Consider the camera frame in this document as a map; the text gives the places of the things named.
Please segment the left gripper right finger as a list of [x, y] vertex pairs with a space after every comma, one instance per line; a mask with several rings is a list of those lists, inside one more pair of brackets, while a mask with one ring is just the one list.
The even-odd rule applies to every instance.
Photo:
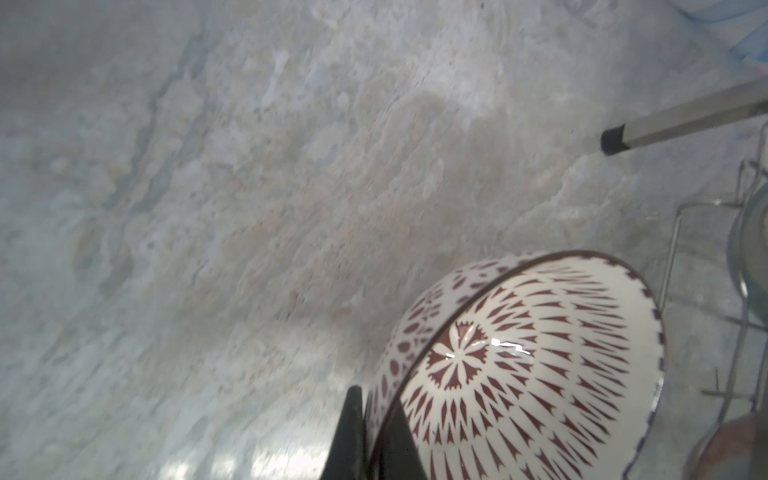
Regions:
[[427, 476], [400, 400], [393, 404], [390, 420], [382, 433], [381, 452], [374, 462], [374, 478], [426, 480]]

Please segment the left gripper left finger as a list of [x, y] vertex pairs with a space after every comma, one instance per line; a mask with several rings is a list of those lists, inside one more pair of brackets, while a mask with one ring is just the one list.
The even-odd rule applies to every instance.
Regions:
[[359, 385], [354, 385], [347, 390], [320, 479], [366, 479], [365, 443], [362, 388]]

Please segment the maroon patterned white bowl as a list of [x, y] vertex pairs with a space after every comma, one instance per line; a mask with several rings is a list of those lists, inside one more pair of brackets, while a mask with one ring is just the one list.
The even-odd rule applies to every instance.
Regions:
[[659, 307], [589, 250], [462, 266], [394, 323], [369, 382], [366, 463], [402, 416], [429, 479], [624, 479], [664, 383]]

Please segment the black floral pink bowl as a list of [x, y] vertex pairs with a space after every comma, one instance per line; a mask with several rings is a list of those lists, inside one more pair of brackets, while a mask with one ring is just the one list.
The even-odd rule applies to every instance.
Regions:
[[767, 480], [767, 416], [749, 413], [708, 433], [691, 452], [683, 478]]

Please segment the stainless steel dish rack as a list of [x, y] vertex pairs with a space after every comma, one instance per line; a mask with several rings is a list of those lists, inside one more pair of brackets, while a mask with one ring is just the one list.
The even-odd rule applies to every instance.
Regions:
[[733, 353], [721, 387], [707, 391], [707, 396], [720, 400], [715, 424], [725, 423], [729, 409], [736, 400], [748, 402], [751, 411], [760, 408], [761, 395], [753, 390], [741, 394], [736, 390], [738, 369], [744, 346], [751, 331], [765, 331], [764, 325], [750, 310], [748, 292], [741, 282], [738, 294], [732, 282], [728, 263], [728, 238], [735, 222], [741, 221], [743, 209], [751, 196], [762, 185], [767, 185], [767, 127], [760, 125], [747, 133], [755, 150], [746, 152], [746, 141], [730, 141], [725, 135], [733, 132], [738, 123], [754, 123], [767, 117], [767, 80], [764, 77], [667, 107], [661, 111], [638, 117], [601, 132], [599, 147], [607, 156], [640, 150], [652, 145], [690, 138], [691, 150], [675, 159], [683, 172], [675, 177], [665, 190], [668, 197], [681, 201], [675, 208], [672, 233], [668, 244], [658, 305], [666, 308], [676, 294], [670, 283], [679, 250], [684, 217], [696, 209], [731, 211], [731, 226], [726, 230], [724, 250], [726, 270], [739, 304], [739, 314], [731, 318], [737, 327]]

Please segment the pale green grid bowl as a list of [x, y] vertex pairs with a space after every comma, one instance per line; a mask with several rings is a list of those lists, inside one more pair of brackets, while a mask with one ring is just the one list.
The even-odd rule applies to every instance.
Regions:
[[750, 310], [767, 325], [767, 185], [751, 196], [740, 222], [732, 226], [727, 248], [729, 273], [738, 294], [741, 282]]

